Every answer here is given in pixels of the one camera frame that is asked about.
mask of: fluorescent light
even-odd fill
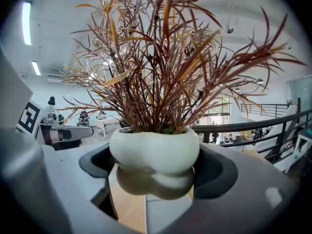
[[[89,76],[89,80],[93,80],[94,74],[92,73],[91,76]]]
[[[33,67],[34,67],[34,70],[35,70],[35,72],[36,72],[36,75],[37,75],[37,76],[41,76],[40,71],[39,71],[39,68],[38,68],[38,65],[37,65],[37,62],[36,62],[36,61],[32,61],[31,64],[32,64]]]
[[[257,84],[262,84],[262,83],[264,83],[263,79],[258,79],[257,80]]]
[[[111,64],[113,62],[113,60],[111,60],[111,59],[108,59],[108,62],[103,62],[103,65],[105,65],[105,66],[108,66],[108,64]]]
[[[30,20],[30,3],[24,2],[21,13],[21,23],[23,27],[23,35],[26,45],[31,45],[29,20]]]

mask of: artificial plant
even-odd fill
[[[210,102],[226,94],[253,103],[249,96],[260,96],[266,89],[270,73],[282,71],[280,63],[298,59],[283,53],[286,44],[275,46],[287,16],[275,35],[266,36],[262,45],[250,43],[231,56],[221,56],[221,27],[209,10],[196,4],[199,0],[98,0],[99,6],[90,7],[87,33],[88,43],[75,53],[75,67],[67,66],[70,74],[65,82],[90,87],[96,96],[93,103],[76,101],[64,110],[116,111],[136,132],[163,133],[171,128],[174,133],[203,117],[207,110],[219,106]],[[195,15],[205,17],[204,21]],[[239,93],[234,89],[256,84],[257,79],[244,73],[251,68],[266,69],[268,78],[258,86],[262,92]]]

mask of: metal railing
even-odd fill
[[[297,137],[298,137],[298,134],[297,134],[298,130],[307,127],[309,122],[312,120],[312,118],[309,119],[309,114],[311,113],[312,113],[312,109],[309,109],[301,113],[284,116],[284,117],[278,117],[275,119],[255,121],[255,122],[246,122],[246,123],[237,123],[237,124],[226,124],[226,125],[205,125],[205,126],[197,125],[197,126],[193,126],[192,129],[195,131],[195,133],[198,133],[198,134],[203,133],[204,134],[203,142],[209,143],[209,136],[212,133],[240,132],[240,131],[254,130],[254,129],[283,124],[282,131],[279,134],[272,135],[269,137],[264,137],[261,139],[220,145],[223,147],[244,146],[244,145],[262,142],[262,141],[272,139],[272,138],[277,138],[275,145],[262,149],[262,150],[257,150],[258,153],[263,153],[265,151],[270,150],[270,152],[265,156],[265,159],[272,163],[276,163],[284,158],[287,158],[289,155],[291,155],[290,153],[287,156],[281,158],[281,155],[287,150],[289,150],[290,148],[294,147],[294,145],[291,145],[287,148],[283,148],[282,150],[281,150],[281,147],[285,146],[285,144],[288,143],[289,141],[293,141],[293,143],[296,142]],[[291,122],[291,123],[290,123],[289,128],[286,130],[287,122]],[[293,130],[295,130],[295,133],[293,136],[290,137]]]
[[[289,105],[288,104],[259,104],[261,108],[259,108],[255,104],[240,104],[241,112],[245,112],[249,114],[256,114],[261,116],[270,116],[274,118],[284,116],[285,112],[287,111]]]

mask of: air conditioner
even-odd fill
[[[48,82],[61,83],[64,76],[62,75],[48,75]]]

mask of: white ceramic pot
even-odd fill
[[[189,170],[198,157],[199,140],[190,128],[179,135],[127,133],[129,130],[115,130],[110,140],[110,151],[125,170],[176,176]]]
[[[193,169],[179,176],[168,176],[160,173],[129,172],[120,166],[117,168],[117,182],[127,193],[132,195],[152,194],[165,200],[174,200],[186,195],[194,181]]]

